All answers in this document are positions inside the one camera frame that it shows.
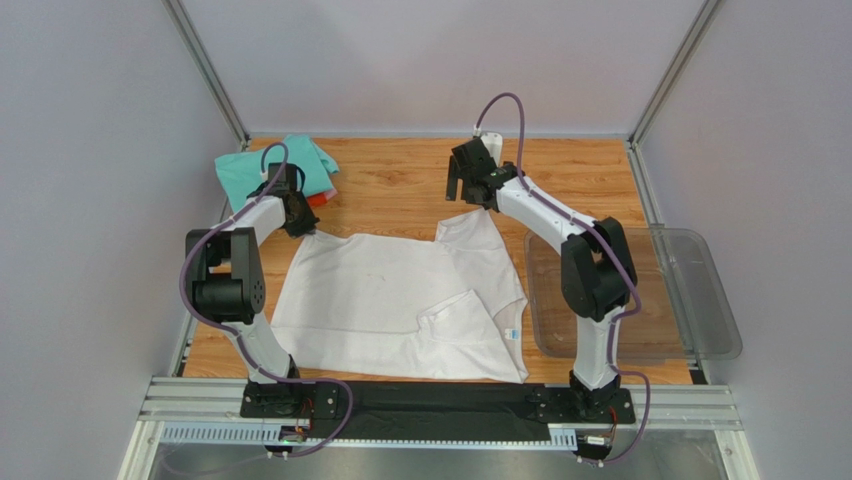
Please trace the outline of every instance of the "white wall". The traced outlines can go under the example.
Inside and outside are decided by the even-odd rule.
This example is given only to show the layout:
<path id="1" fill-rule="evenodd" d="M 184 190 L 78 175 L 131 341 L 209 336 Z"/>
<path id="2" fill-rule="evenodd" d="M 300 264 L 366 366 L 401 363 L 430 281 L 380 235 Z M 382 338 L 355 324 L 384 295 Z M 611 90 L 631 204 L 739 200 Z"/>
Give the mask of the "white wall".
<path id="1" fill-rule="evenodd" d="M 236 149 L 162 4 L 0 4 L 0 477 L 115 478 Z"/>
<path id="2" fill-rule="evenodd" d="M 727 2 L 643 147 L 743 337 L 730 383 L 765 479 L 849 478 L 852 3 Z"/>
<path id="3" fill-rule="evenodd" d="M 627 134 L 702 0 L 185 0 L 252 132 Z M 489 128 L 517 131 L 511 102 Z"/>

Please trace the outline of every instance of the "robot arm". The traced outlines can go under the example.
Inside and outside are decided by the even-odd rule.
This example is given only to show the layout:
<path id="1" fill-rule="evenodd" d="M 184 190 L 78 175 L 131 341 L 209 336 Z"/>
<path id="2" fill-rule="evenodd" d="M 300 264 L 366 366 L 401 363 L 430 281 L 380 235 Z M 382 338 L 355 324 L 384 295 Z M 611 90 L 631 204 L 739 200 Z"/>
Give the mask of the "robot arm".
<path id="1" fill-rule="evenodd" d="M 269 168 L 274 176 L 280 164 Z M 292 357 L 278 344 L 263 313 L 266 283 L 258 248 L 275 230 L 283 227 L 292 237 L 298 237 L 312 231 L 319 221 L 304 195 L 296 190 L 295 182 L 289 182 L 297 171 L 298 167 L 288 165 L 284 178 L 258 199 L 254 208 L 208 240 L 187 279 L 193 306 L 224 327 L 223 333 L 248 368 L 249 379 L 258 384 L 276 383 L 262 370 L 278 377 L 298 376 Z M 187 251 L 208 231 L 189 232 Z M 211 271 L 225 263 L 230 264 L 230 272 Z"/>
<path id="2" fill-rule="evenodd" d="M 629 300 L 629 290 L 615 271 L 609 258 L 595 261 L 593 254 L 601 247 L 594 238 L 574 223 L 574 219 L 594 228 L 607 239 L 634 284 L 636 273 L 624 230 L 612 218 L 601 222 L 583 215 L 542 191 L 528 177 L 526 187 L 518 178 L 514 165 L 497 166 L 502 151 L 502 137 L 485 133 L 453 149 L 447 179 L 447 200 L 455 200 L 458 181 L 462 181 L 462 199 L 467 203 L 493 208 L 529 227 L 543 238 L 562 259 L 562 293 L 577 314 L 577 359 L 571 372 L 571 385 L 581 393 L 591 410 L 599 410 L 620 379 L 610 368 L 607 350 L 613 345 L 613 359 L 618 326 L 611 330 L 613 318 L 622 313 Z M 571 220 L 554 212 L 533 193 L 568 213 Z"/>

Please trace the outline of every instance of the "clear plastic bin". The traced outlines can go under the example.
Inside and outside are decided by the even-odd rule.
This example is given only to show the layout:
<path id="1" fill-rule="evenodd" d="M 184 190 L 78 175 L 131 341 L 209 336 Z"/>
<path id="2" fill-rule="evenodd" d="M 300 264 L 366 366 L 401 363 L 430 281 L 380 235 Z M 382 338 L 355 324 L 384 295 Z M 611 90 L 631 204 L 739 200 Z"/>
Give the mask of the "clear plastic bin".
<path id="1" fill-rule="evenodd" d="M 738 356 L 742 341 L 704 239 L 690 230 L 664 227 L 625 233 L 643 310 L 622 324 L 618 358 Z M 548 356 L 573 358 L 576 316 L 562 297 L 559 255 L 532 232 L 525 245 L 536 344 Z"/>

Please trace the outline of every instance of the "teal cloth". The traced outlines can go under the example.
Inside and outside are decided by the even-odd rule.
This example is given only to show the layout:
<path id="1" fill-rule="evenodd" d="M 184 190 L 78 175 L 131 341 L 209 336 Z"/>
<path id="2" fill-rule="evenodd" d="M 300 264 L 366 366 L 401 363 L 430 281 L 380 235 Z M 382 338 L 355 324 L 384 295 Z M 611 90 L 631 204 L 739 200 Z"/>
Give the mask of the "teal cloth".
<path id="1" fill-rule="evenodd" d="M 284 144 L 290 150 L 287 163 L 297 165 L 305 172 L 305 185 L 302 192 L 306 197 L 322 193 L 334 188 L 331 184 L 330 173 L 337 173 L 340 168 L 327 153 L 307 135 L 288 135 Z M 260 159 L 263 151 L 232 153 L 216 159 L 216 175 L 222 188 L 228 195 L 231 209 L 235 212 L 243 208 L 246 197 L 263 183 L 260 176 Z M 266 156 L 266 164 L 281 163 L 284 149 L 275 147 Z"/>

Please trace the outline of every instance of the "wooden surface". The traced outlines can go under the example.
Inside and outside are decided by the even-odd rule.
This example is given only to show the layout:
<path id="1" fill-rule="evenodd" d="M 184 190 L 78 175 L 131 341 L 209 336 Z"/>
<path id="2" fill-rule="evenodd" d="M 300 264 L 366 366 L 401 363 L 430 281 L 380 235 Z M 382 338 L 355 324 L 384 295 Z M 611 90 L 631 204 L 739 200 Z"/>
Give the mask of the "wooden surface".
<path id="1" fill-rule="evenodd" d="M 450 149 L 465 139 L 317 139 L 317 144 L 340 165 L 332 177 L 340 194 L 315 209 L 318 228 L 341 237 L 371 233 L 419 240 L 434 240 L 438 221 L 472 210 L 464 202 L 444 200 Z M 255 139 L 252 149 L 262 149 L 274 139 Z M 502 160 L 513 161 L 517 142 L 507 139 Z M 625 227 L 645 226 L 627 155 L 617 140 L 528 140 L 524 171 L 548 193 L 572 208 L 603 218 L 617 218 Z M 527 269 L 524 237 L 528 231 L 517 221 L 493 214 L 524 288 Z M 272 318 L 290 261 L 300 244 L 283 230 L 261 246 L 268 300 L 266 316 Z M 545 356 L 535 344 L 529 308 L 524 312 L 524 362 L 527 382 L 566 383 L 572 359 Z M 686 362 L 667 360 L 629 365 L 649 375 L 654 383 L 691 384 Z M 406 380 L 345 372 L 301 369 L 303 377 L 331 376 L 343 380 Z M 184 375 L 188 377 L 245 378 L 246 369 L 230 342 L 218 331 L 199 325 Z M 625 378 L 625 382 L 634 382 Z"/>

